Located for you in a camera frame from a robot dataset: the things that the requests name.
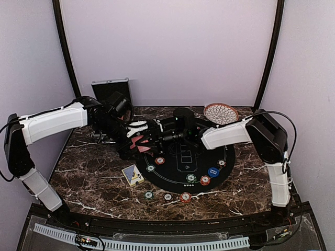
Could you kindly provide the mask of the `red card deck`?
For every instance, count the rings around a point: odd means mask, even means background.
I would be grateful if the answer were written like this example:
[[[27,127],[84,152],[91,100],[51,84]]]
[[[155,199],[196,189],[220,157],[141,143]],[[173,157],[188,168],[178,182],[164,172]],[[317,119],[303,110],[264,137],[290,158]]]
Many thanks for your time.
[[[149,141],[145,140],[143,135],[133,137],[131,142],[130,149],[137,149],[140,153],[151,150],[151,147],[148,145]]]

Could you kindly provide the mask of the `green chips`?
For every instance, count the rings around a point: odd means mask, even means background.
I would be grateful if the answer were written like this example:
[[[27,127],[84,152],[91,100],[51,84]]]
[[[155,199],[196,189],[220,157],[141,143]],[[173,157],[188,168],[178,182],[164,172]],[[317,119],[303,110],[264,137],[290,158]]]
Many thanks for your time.
[[[148,172],[154,172],[155,171],[155,166],[154,165],[148,165],[147,167],[146,167],[146,170],[148,171]]]
[[[186,175],[186,180],[188,183],[195,183],[197,181],[197,178],[194,174],[188,174]]]

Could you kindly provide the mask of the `red chips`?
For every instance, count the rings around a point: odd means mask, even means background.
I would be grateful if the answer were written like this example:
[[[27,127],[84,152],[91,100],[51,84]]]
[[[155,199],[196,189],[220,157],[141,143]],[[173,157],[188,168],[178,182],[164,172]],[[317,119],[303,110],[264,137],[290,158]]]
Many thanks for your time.
[[[155,163],[156,163],[157,165],[162,165],[162,164],[164,164],[164,162],[165,162],[164,157],[157,157],[157,158],[155,159]]]
[[[208,186],[210,184],[210,177],[207,175],[203,175],[200,178],[200,184],[203,186]]]

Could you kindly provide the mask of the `green poker chip stack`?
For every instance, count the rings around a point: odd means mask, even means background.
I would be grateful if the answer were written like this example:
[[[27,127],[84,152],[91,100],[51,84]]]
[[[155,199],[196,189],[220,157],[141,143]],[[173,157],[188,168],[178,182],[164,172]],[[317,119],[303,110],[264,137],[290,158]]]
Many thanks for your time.
[[[147,191],[144,193],[144,198],[150,200],[154,197],[154,194],[151,191]]]

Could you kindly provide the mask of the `blue small blind button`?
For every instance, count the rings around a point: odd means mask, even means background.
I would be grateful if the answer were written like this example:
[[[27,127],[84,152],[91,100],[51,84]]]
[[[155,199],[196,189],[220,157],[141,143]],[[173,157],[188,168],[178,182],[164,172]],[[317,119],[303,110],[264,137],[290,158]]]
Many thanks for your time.
[[[219,169],[215,168],[215,167],[211,167],[208,169],[208,175],[210,177],[217,177],[219,175]]]

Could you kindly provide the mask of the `black-red 100 chip stack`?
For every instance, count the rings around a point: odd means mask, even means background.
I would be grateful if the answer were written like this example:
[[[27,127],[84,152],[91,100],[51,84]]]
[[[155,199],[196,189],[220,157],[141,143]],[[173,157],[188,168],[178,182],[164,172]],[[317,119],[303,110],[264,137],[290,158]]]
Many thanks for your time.
[[[172,200],[172,195],[170,193],[166,193],[163,198],[164,198],[165,201],[171,201]]]

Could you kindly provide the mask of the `red-gold 5 chip stack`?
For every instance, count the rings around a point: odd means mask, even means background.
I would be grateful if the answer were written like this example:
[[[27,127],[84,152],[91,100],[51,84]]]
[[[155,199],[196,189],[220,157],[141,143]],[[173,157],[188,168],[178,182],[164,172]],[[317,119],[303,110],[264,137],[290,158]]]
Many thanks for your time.
[[[184,192],[182,194],[180,194],[180,201],[182,203],[189,203],[192,199],[192,195],[188,192]]]

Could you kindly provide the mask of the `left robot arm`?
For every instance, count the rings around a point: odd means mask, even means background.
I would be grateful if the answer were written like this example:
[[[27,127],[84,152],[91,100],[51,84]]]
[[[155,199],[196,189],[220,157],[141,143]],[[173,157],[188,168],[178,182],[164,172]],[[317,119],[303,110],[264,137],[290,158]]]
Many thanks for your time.
[[[74,217],[67,212],[66,205],[35,167],[28,146],[51,135],[74,128],[93,126],[115,140],[119,155],[127,158],[136,152],[131,149],[131,137],[148,128],[146,121],[125,122],[121,118],[133,111],[132,104],[124,95],[115,92],[110,102],[100,103],[89,96],[81,96],[69,104],[42,111],[34,115],[8,117],[5,131],[4,151],[9,172],[19,179],[51,212],[53,219],[63,228],[74,223]]]

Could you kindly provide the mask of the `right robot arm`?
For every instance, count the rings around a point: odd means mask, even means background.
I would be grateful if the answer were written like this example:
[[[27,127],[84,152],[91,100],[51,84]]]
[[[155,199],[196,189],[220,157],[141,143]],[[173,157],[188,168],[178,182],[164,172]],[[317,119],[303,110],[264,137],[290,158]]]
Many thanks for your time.
[[[140,163],[145,176],[164,190],[180,193],[184,200],[225,181],[235,165],[234,146],[253,144],[268,169],[272,205],[276,207],[267,222],[278,227],[287,219],[284,207],[291,198],[287,132],[272,112],[259,109],[240,121],[216,125],[179,108],[172,118],[151,127],[144,141],[152,152]]]

